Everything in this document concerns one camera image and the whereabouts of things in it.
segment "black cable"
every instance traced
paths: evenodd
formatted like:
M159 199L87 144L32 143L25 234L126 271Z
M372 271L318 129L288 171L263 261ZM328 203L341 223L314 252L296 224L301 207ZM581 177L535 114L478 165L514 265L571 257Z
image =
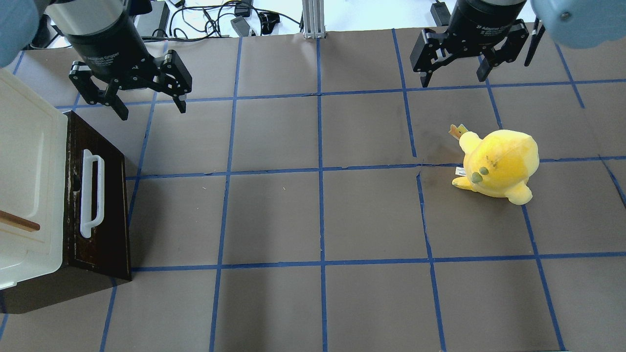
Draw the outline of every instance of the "black cable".
M167 38L167 33L165 32L164 29L161 29L161 28L156 28L154 31L152 31L151 36L155 36L155 33L158 33L159 31L163 32L163 37L164 38Z
M154 41L163 41L163 40L167 40L167 41L201 41L201 40L205 40L205 39L208 39L208 38L218 38L218 37L204 36L204 37L200 37L200 38L191 38L191 39L185 39L185 38L162 38L162 37L141 37L141 39L144 42L146 42L146 43L151 43L151 42L154 42Z
M204 32L205 32L204 30L202 30L202 29L198 29L198 28L196 28L196 27L192 26L192 24L191 24L191 23L187 22L187 20L185 19L185 12L184 12L184 11L182 12L182 16L183 16L183 22L184 22L187 26L190 26L190 27L191 27L194 31L199 32L199 33L204 33Z
M189 37L187 36L187 33L185 33L184 30L182 30L182 29L180 29L178 27L174 28L174 37L176 37L176 30L181 31L185 35L185 39L189 39Z
M208 19L207 23L205 23L205 26L204 26L204 30L203 30L203 31L202 31L202 30L197 29L196 27L193 27L193 26L192 26L189 22L187 22L187 21L186 21L186 19L184 18L184 17L185 17L185 14L184 14L184 13L182 14L182 16L183 16L183 21L184 21L184 22L185 22L188 26L190 26L191 28L193 28L195 31L198 31L198 32L200 32L200 33L207 33L207 34L208 34L208 28L207 28L207 26L208 26L209 24L211 24L211 26L213 27L213 31L211 32L211 34L215 33L215 34L217 34L217 35L218 35L218 37L219 37L219 38L223 38L223 36L222 36L222 32L221 32L221 29L220 29L220 19L221 19L223 16L228 15L228 14L232 14L232 15L234 15L234 16L236 16L236 15L235 15L234 13L225 13L225 14L222 14L222 10L223 10L224 8L234 8L235 6L246 6L246 7L248 7L249 9L254 10L254 11L255 11L255 13L257 14L257 17L259 18L259 22L261 22L261 18L260 18L260 16L259 16L259 11L262 11L262 12L268 12L268 13L278 14L279 16L282 16L282 17L284 17L284 18L287 18L287 19L289 19L290 21L293 21L294 23L296 23L296 24L298 24L300 27L302 27L302 23L303 23L303 21L298 22L298 21L294 20L293 18L291 18L291 17L289 17L289 16L287 16L287 15L285 15L285 14L278 13L278 12L276 12L276 11L272 11L272 10L266 10L266 9L259 9L259 8L255 8L254 6L249 5L249 4L247 4L247 3L243 3L243 2L242 2L242 1L240 1L240 0L229 0L229 1L226 1L225 3L223 3L223 4L221 4L221 5L210 5L210 6L189 6L189 7L183 6L182 8L177 9L176 11L174 11L174 13L172 14L172 16L171 16L171 18L170 18L170 24L169 24L169 26L168 26L168 32L169 32L170 36L174 36L174 37L175 37L175 35L174 35L174 34L173 34L173 32L172 32L172 22L173 22L174 17L175 17L178 13L181 13L181 12L183 12L184 10L191 10L191 11L203 11L203 12L205 13L205 16L207 16L207 19ZM213 21L213 20L211 19L211 17L210 17L210 16L208 16L208 11L209 11L209 10L215 10L215 9L218 9L218 13L217 13L217 18L216 18L216 20L214 20L214 21Z
M278 13L278 12L276 12L276 11L272 11L272 10L264 10L264 9L259 9L259 8L253 8L253 9L256 9L256 10L261 11L261 12L266 12L266 13L275 13L275 14L277 14L277 15L279 15L279 16L283 16L283 17L284 17L284 18L286 18L286 19L290 19L290 20L291 20L291 21L293 21L295 24L298 24L298 25L300 24L300 22L298 22L298 21L294 20L293 18L291 18L291 17L287 16L286 14Z
M59 37L59 34L55 34L54 37L52 37L52 40L50 41L50 44L52 44L53 41L56 40L56 38ZM49 45L45 48L41 48L39 46L35 46L32 43L28 43L28 47L31 49L35 49L35 50L46 50L46 49L65 49L65 48L70 48L72 46L72 44L68 45L68 46L60 46L59 48L50 48Z

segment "yellow plush toy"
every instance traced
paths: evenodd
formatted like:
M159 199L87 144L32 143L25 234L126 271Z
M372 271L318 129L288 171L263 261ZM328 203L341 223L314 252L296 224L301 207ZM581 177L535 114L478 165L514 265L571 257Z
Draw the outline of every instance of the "yellow plush toy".
M533 137L509 130L491 132L480 137L463 125L450 128L465 152L465 176L452 184L490 197L508 198L516 205L526 204L533 197L526 183L539 167L537 143Z

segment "bin lid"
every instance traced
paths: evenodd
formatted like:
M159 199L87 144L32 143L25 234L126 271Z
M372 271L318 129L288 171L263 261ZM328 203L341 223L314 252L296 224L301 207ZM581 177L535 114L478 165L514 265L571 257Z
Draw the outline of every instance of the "bin lid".
M68 119L0 69L0 289L63 258Z

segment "blue tape line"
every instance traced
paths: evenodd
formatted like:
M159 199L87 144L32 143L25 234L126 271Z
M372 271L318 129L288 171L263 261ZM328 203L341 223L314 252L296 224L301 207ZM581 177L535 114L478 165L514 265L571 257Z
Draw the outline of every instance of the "blue tape line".
M483 256L483 257L442 257L433 258L435 263L451 263L451 262L498 262L498 261L527 261L534 259L535 256Z
M228 211L228 195L230 193L230 171L233 164L233 144L235 141L235 118L237 116L237 92L239 90L239 70L241 67L241 47L243 38L239 37L237 48L237 65L235 69L235 88L233 89L233 108L230 116L230 142L228 143L228 164L226 168L226 183L224 186L224 202L222 206L222 227L220 228L220 247L217 254L217 272L215 275L215 292L213 294L213 313L211 317L211 332L209 352L215 351L215 330L217 328L217 307L220 298L220 284L222 282L222 261L224 257L224 237L226 235L226 213Z
M0 341L4 335L4 329L6 329L6 323L9 321L9 314L6 312L6 305L4 303L4 292L0 291L0 313L3 313L2 324L0 324Z
M608 164L606 163L606 161L602 160L602 164L604 164L604 167L607 169L608 175L611 177L611 181L613 181L613 184L615 185L615 189L617 190L617 193L620 195L620 198L622 199L622 204L624 205L624 207L626 207L626 194L624 194L624 191L622 190L622 187L620 186L620 182L617 180L617 177L615 177L615 174L611 171L611 168L608 167Z
M559 159L540 159L540 163L566 163L566 162L597 162L601 157L588 157L588 158L559 158Z
M146 123L146 133L143 136L143 143L141 145L141 154L139 154L139 165L137 165L137 175L135 177L135 187L133 188L133 195L130 198L130 205L128 206L128 226L130 227L130 221L133 217L133 210L135 209L135 200L137 198L137 192L139 191L139 183L141 181L141 168L143 167L143 157L146 154L146 148L148 147L148 137L150 136L150 128L152 127L152 118L155 112L155 101L157 100L157 92L152 94L152 106L150 107L150 114L148 115L148 123Z
M326 261L328 266L344 265L376 265L376 264L417 264L428 263L428 258L399 258L399 259L349 259L344 261Z
M19 68L19 65L21 65L22 63L22 59L24 58L24 53L25 51L22 50L22 52L20 52L19 54L18 63L15 64L15 68L13 69L13 76L15 76L18 73L18 68Z
M2 325L0 325L0 341L2 341L2 336L4 335L4 329L6 329L6 324L9 321L9 315L5 314L2 318Z
M231 175L265 175L268 173L318 172L318 168L282 168L278 170L233 171Z
M394 165L361 165L361 166L330 166L325 167L324 171L343 171L343 170L380 170L389 168L413 168L418 167L421 164L407 163L407 164L394 164Z
M540 254L539 257L542 259L626 257L626 252Z
M623 83L626 79L618 80L587 80L587 81L573 81L576 85L590 85L600 83ZM492 88L511 88L511 87L529 87L529 86L562 86L571 85L572 82L534 82L534 83L501 83L491 85ZM439 86L439 87L415 87L406 88L406 91L429 91L429 90L462 90L462 89L476 89L486 88L486 85L464 85L464 86ZM272 98L303 98L307 96L331 96L331 95L359 95L359 94L377 94L377 93L399 93L402 89L380 89L380 90L354 90L354 91L328 91L328 92L316 92L316 93L298 93L298 94L279 94L279 95L250 95L250 96L238 96L238 100L251 100L251 99L272 99ZM187 103L197 103L201 101L230 101L233 100L231 96L218 97L218 98L194 98L187 99ZM126 105L150 105L151 101L133 101L125 103ZM157 100L155 104L174 104L171 100ZM57 109L69 109L73 105L60 105L55 106ZM77 108L98 108L102 105L77 105Z
M535 241L535 234L533 233L533 227L530 225L530 218L528 216L528 209L526 205L521 206L521 211L524 213L524 220L526 222L526 229L528 229L528 237L530 238L530 244L533 246L533 253L537 263L537 269L539 270L539 277L541 279L541 285L543 286L543 293L546 296L546 303L548 304L548 310L550 311L550 317L552 319L552 326L557 336L558 347L561 351L565 351L565 344L563 343L563 337L561 336L561 329L558 327L557 314L552 304L552 297L550 296L550 289L548 288L548 281L546 280L545 273L543 272L543 264L541 263L541 257L539 255L539 249Z
M402 68L402 58L400 57L400 47L398 46L398 37L396 36L396 29L391 29L391 35L393 36L393 44L396 47L396 58L398 59L398 67L400 69L400 82L402 83L402 95L404 97L404 112L406 113L406 124L409 127L409 139L411 141L411 153L416 158L418 155L415 152L415 138L413 138L413 124L411 123L411 111L409 110L409 98L406 95L406 81L404 79L404 69Z
M568 86L572 82L537 82L537 83L500 83L491 85L492 88L511 88L511 87L534 87L534 86Z
M458 90L458 89L477 89L485 88L485 85L465 85L465 86L441 86L441 87L417 87L407 88L407 91L426 91L426 90Z
M214 270L217 269L216 264L211 265L181 265L181 266L144 266L134 267L133 272L150 272L150 271L190 271L190 270Z
M424 227L424 240L426 241L426 252L428 253L428 261L430 263L431 285L433 287L433 299L434 299L434 312L437 316L437 328L439 329L439 343L441 345L441 351L446 352L446 337L443 331L443 319L441 317L441 305L439 303L439 289L437 288L437 278L434 270L433 249L428 239L428 230L426 226L426 214L424 211L424 192L422 189L422 178L418 174L416 177L418 183L419 194L419 208L422 215L422 224Z
M78 101L80 101L80 93L76 94L76 99L74 99L74 105L72 105L72 110L76 111L76 107L78 106Z
M326 311L326 243L324 240L324 153L322 149L322 55L316 38L317 64L317 171L319 172L319 259L322 305L322 351L328 352L328 323Z
M177 177L207 177L207 176L226 176L226 172L210 172L210 173L165 173L161 175L142 175L140 179L174 179Z
M226 96L223 98L196 98L196 99L187 99L187 103L199 103L201 101L230 101L233 100L232 96ZM174 103L171 100L160 100L157 102L157 104L164 104L164 103Z
M115 304L115 296L117 294L117 282L113 277L109 277L109 280L111 280L113 287L111 289L111 298L109 299L109 308L106 311L105 328L102 331L102 340L100 341L100 352L104 352L106 348L106 338L109 334L109 325L111 324L111 315L113 315L113 305Z
M626 160L626 155L618 156L618 157L600 157L602 160Z
M603 258L603 257L626 257L626 252L588 252L588 253L556 253L539 254L541 259L569 259L569 258ZM434 257L435 263L450 262L495 262L495 261L529 261L535 260L535 255L518 256L478 256L478 257ZM390 259L346 259L324 261L325 266L353 266L353 265L384 265L384 264L418 264L429 263L428 258L390 258ZM304 262L262 262L245 264L222 264L222 270L226 269L255 269L260 267L301 267L321 266L321 261ZM134 267L133 272L142 271L192 271L192 270L216 270L217 264L206 265L183 265L183 266L146 266Z
M626 160L626 156L614 157L585 157L585 158L559 158L541 159L541 163L560 163L560 162L594 162L601 160ZM394 168L415 168L415 167L461 167L462 163L407 163L407 164L387 164L387 165L354 165L354 166L328 166L323 171L345 171L345 170L389 170ZM248 170L248 171L231 171L230 175L265 175L271 173L300 173L300 172L319 172L319 168L281 168L275 170ZM127 181L146 180L146 179L171 179L176 177L210 177L210 176L226 176L227 172L209 172L209 173L163 173L155 175L127 176Z
M574 94L576 94L576 99L578 99L578 103L580 104L580 107L584 109L585 103L583 103L583 98L580 96L580 93L578 92L578 88L576 87L576 82L574 81L574 77L572 76L570 67L567 65L567 61L565 61L565 56L563 55L563 52L561 51L561 47L556 42L554 42L554 45L557 47L558 55L559 57L561 57L561 62L563 63L563 67L565 68L567 77L570 79L570 84L572 85L572 88L574 89Z
M351 90L351 91L327 91L317 92L316 95L358 95L358 94L378 94L378 93L400 93L402 89L374 89L374 90Z
M249 95L238 96L239 100L252 100L252 99L276 99L276 98L303 98L305 96L315 96L313 93L299 93L299 94L274 94L274 95Z
M625 83L626 78L621 78L618 80L587 80L587 81L574 81L577 85L591 85L597 83Z

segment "plush toy eye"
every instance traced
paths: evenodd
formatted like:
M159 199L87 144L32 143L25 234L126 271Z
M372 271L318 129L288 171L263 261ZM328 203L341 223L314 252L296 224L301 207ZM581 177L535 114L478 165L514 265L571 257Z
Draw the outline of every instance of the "plush toy eye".
M471 181L473 184L479 184L483 181L483 177L480 175L480 173L475 172L471 174Z

